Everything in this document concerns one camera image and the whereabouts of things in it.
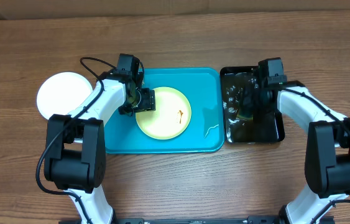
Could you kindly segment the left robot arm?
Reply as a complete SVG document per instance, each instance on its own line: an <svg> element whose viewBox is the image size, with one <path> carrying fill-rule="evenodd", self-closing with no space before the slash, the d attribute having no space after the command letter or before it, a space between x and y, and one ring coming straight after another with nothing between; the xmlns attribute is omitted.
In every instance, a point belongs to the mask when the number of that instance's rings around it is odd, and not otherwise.
<svg viewBox="0 0 350 224"><path fill-rule="evenodd" d="M143 81L142 70L114 68L98 76L95 87L73 72L55 74L40 87L38 99L53 112L35 179L44 192L69 196L80 223L117 222L102 187L104 127L117 110L133 115L155 108L154 92L143 88Z"/></svg>

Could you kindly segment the green yellow sponge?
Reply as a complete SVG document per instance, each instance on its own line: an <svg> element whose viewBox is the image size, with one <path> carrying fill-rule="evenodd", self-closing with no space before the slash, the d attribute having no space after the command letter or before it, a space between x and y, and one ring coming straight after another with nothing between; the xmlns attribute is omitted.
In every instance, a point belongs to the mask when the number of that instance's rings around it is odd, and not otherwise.
<svg viewBox="0 0 350 224"><path fill-rule="evenodd" d="M236 117L246 121L253 120L253 114L238 113Z"/></svg>

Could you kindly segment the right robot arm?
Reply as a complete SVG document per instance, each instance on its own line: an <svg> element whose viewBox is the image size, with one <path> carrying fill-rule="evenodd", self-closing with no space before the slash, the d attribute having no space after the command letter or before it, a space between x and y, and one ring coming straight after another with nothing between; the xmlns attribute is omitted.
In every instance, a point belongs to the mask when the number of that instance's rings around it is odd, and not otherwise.
<svg viewBox="0 0 350 224"><path fill-rule="evenodd" d="M242 111L277 110L307 132L306 186L274 223L321 223L339 203L350 203L350 118L331 110L298 82L244 87Z"/></svg>

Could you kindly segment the yellow-green plate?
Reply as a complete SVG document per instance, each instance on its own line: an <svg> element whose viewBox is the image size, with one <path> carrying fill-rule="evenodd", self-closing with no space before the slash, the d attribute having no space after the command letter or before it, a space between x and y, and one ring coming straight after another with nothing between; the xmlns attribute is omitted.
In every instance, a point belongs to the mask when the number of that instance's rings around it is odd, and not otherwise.
<svg viewBox="0 0 350 224"><path fill-rule="evenodd" d="M179 136L191 121L191 104L180 91L170 87L154 88L155 111L136 114L136 122L147 136L168 140Z"/></svg>

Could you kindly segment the white plate with stain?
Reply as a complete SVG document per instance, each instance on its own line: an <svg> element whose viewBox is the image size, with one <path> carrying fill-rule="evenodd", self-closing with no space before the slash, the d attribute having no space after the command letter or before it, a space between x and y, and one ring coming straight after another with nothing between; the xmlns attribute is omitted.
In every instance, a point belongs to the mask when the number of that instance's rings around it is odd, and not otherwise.
<svg viewBox="0 0 350 224"><path fill-rule="evenodd" d="M40 114L49 119L53 114L66 115L76 109L92 93L91 83L75 72L61 72L40 86L36 103Z"/></svg>

